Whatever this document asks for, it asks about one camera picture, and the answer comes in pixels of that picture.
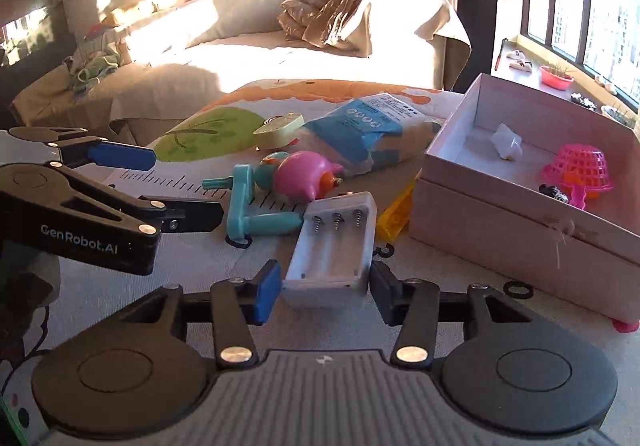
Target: white cardboard box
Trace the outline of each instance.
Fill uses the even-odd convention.
[[[518,161],[491,143],[502,122],[522,137]],[[601,149],[615,186],[585,211],[538,193],[542,167],[571,142]],[[427,150],[410,220],[413,238],[627,323],[640,318],[639,233],[633,131],[487,74]]]

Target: black rubber ring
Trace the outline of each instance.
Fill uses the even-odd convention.
[[[391,258],[394,256],[396,252],[396,248],[392,246],[390,243],[385,244],[386,251],[383,251],[382,248],[376,248],[373,250],[373,256],[379,256],[380,258]]]
[[[236,249],[248,249],[249,246],[254,242],[250,235],[247,235],[245,240],[246,244],[241,244],[240,242],[236,242],[229,238],[229,235],[225,235],[225,242]]]
[[[528,292],[512,292],[511,289],[513,287],[520,287],[527,289]],[[516,300],[528,300],[529,298],[533,298],[533,286],[528,283],[518,282],[517,280],[511,280],[504,284],[502,290],[509,298],[514,298]]]

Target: packaged bag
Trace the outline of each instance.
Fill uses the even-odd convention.
[[[353,176],[386,168],[424,152],[440,120],[383,92],[351,100],[326,116],[306,122],[295,150],[311,150]]]

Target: teal toy crank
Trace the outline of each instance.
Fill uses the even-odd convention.
[[[254,200],[254,170],[250,164],[236,164],[233,175],[226,178],[206,179],[202,188],[230,189],[231,202],[226,216],[226,234],[231,240],[244,240],[247,236],[286,235],[302,227],[299,213],[266,213],[247,215],[247,206]]]

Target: pink toy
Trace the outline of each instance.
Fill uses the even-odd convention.
[[[585,198],[613,189],[607,161],[601,150],[588,144],[566,144],[554,161],[542,169],[542,176],[571,191],[569,204],[584,209]]]
[[[316,152],[295,152],[282,161],[273,175],[273,191],[288,203],[322,199],[342,180],[342,166]]]

